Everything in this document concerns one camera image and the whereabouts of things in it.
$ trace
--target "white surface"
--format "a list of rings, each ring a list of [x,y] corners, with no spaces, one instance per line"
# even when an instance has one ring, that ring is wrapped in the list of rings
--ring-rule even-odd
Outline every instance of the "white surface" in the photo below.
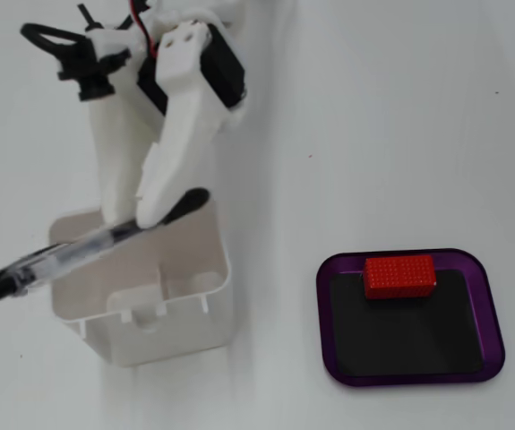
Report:
[[[80,28],[69,3],[7,0],[0,14],[0,266],[42,246],[58,215],[97,203],[87,111],[18,36],[25,21]],[[515,428],[515,2],[251,0],[247,24],[259,90],[219,143],[233,343],[120,370],[50,321],[42,295],[7,300],[0,429]],[[319,265],[427,246],[486,267],[501,374],[337,385],[322,366]]]

